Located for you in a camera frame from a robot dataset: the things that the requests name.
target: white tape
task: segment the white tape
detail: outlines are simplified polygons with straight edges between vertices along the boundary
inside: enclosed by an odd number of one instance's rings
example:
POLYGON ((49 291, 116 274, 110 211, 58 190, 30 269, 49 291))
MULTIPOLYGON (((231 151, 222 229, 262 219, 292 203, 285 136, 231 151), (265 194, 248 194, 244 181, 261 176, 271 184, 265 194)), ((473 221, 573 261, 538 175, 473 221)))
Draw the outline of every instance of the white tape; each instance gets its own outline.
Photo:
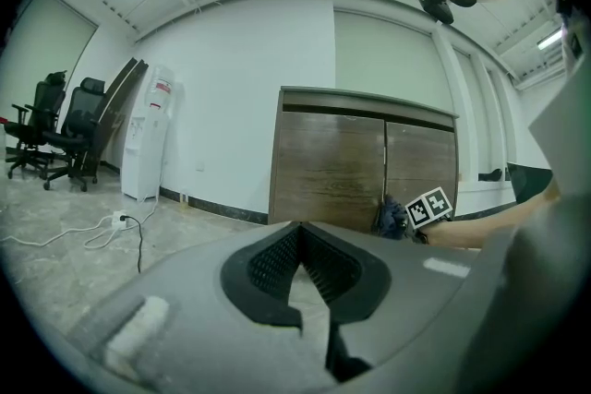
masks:
POLYGON ((423 262, 423 266, 432 271, 442 272, 443 274, 449 274, 456 278, 465 278, 470 272, 470 267, 460 265, 458 263, 452 263, 443 259, 437 259, 430 257, 423 262))
POLYGON ((138 381, 132 361, 147 341, 162 329, 168 309, 164 299, 153 295, 147 297, 138 312, 106 344, 104 364, 120 376, 138 381))

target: cabinet door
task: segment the cabinet door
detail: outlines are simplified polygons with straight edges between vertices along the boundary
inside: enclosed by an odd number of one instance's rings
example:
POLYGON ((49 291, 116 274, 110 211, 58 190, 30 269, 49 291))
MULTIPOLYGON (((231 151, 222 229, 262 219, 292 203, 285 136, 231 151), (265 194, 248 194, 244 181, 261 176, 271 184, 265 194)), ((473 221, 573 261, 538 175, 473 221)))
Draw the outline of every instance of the cabinet door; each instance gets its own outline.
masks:
POLYGON ((369 233, 384 183, 384 122, 282 112, 271 222, 324 221, 369 233))
POLYGON ((452 132, 387 124, 386 193, 402 205, 441 186, 455 207, 456 153, 452 132))

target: power strip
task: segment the power strip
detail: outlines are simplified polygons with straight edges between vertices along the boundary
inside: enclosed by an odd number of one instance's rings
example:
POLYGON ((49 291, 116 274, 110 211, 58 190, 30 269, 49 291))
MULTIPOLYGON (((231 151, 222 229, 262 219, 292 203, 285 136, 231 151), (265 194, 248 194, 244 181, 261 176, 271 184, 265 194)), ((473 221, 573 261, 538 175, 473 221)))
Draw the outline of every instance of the power strip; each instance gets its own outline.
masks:
POLYGON ((124 217, 125 215, 126 212, 124 210, 113 212, 113 215, 111 216, 111 228, 113 230, 125 230, 125 228, 127 228, 127 219, 121 220, 121 217, 124 217))

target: electrical cable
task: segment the electrical cable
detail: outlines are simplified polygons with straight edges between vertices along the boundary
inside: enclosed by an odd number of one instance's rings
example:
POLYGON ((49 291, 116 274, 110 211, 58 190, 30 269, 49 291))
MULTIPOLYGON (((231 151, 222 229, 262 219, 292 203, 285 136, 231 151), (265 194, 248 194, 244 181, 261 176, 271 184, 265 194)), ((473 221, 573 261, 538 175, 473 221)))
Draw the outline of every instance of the electrical cable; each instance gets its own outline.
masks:
MULTIPOLYGON (((144 223, 156 211, 156 206, 158 206, 158 197, 159 197, 159 194, 156 194, 156 202, 154 202, 154 207, 152 208, 151 212, 148 215, 146 215, 146 217, 144 217, 144 219, 141 222, 138 221, 137 219, 132 218, 132 217, 130 217, 130 218, 133 219, 134 221, 136 221, 137 222, 137 225, 141 225, 141 223, 144 223)), ((84 233, 84 232, 90 232, 92 230, 97 230, 103 224, 103 222, 105 220, 111 219, 111 217, 112 217, 111 215, 104 216, 93 227, 89 227, 89 228, 69 228, 67 230, 64 230, 63 232, 61 232, 60 234, 58 234, 56 236, 52 236, 49 240, 47 240, 46 242, 43 242, 43 243, 27 242, 25 240, 20 240, 16 236, 12 236, 12 235, 7 236, 6 238, 0 239, 0 243, 6 242, 8 240, 12 240, 12 241, 17 242, 17 243, 19 243, 21 245, 36 246, 36 247, 41 248, 41 247, 47 246, 50 243, 53 243, 55 240, 61 238, 62 236, 66 235, 68 233, 84 233)), ((113 238, 115 237, 115 235, 117 233, 124 232, 126 230, 130 230, 130 229, 135 228, 135 227, 136 227, 136 225, 132 225, 132 226, 126 227, 124 229, 114 229, 111 232, 111 234, 109 235, 109 238, 107 238, 107 240, 104 243, 102 243, 100 245, 90 246, 89 245, 90 242, 93 242, 94 240, 99 239, 100 237, 102 237, 105 233, 107 233, 110 230, 108 228, 107 229, 104 229, 101 232, 99 232, 98 234, 92 236, 92 238, 88 239, 86 242, 84 242, 84 247, 86 249, 88 249, 88 250, 98 250, 98 249, 101 249, 101 248, 105 248, 107 245, 109 245, 113 241, 113 238)))
POLYGON ((135 219, 134 217, 131 217, 130 215, 122 215, 120 217, 120 219, 121 219, 121 221, 124 221, 125 219, 131 219, 132 221, 136 221, 138 223, 138 227, 139 227, 138 273, 141 273, 141 244, 144 243, 144 237, 141 234, 141 223, 139 223, 138 219, 135 219))
POLYGON ((13 240, 17 243, 20 243, 21 245, 28 245, 28 246, 38 246, 38 247, 43 247, 43 246, 47 246, 48 244, 54 242, 55 240, 57 240, 58 238, 61 238, 62 236, 68 234, 68 233, 79 233, 79 232, 89 232, 91 230, 96 230, 97 228, 99 228, 103 222, 107 219, 110 219, 111 216, 107 215, 106 217, 103 217, 102 219, 99 220, 99 222, 94 225, 93 227, 89 227, 89 228, 69 228, 63 232, 61 232, 60 234, 56 235, 56 236, 52 236, 49 240, 47 240, 46 242, 43 243, 38 243, 38 242, 25 242, 24 240, 19 240, 17 237, 15 236, 7 236, 6 238, 3 238, 0 240, 0 242, 5 242, 7 240, 13 240))

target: person's arm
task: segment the person's arm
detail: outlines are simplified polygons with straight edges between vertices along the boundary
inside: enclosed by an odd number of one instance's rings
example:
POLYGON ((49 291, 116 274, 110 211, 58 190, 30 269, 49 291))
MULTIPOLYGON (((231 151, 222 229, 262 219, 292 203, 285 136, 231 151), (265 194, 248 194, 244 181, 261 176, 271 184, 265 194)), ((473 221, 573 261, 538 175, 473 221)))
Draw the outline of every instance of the person's arm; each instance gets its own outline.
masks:
POLYGON ((430 245, 481 248, 495 230, 522 223, 534 210, 560 196, 556 181, 552 179, 546 189, 526 202, 483 219, 473 221, 441 221, 421 229, 430 245))

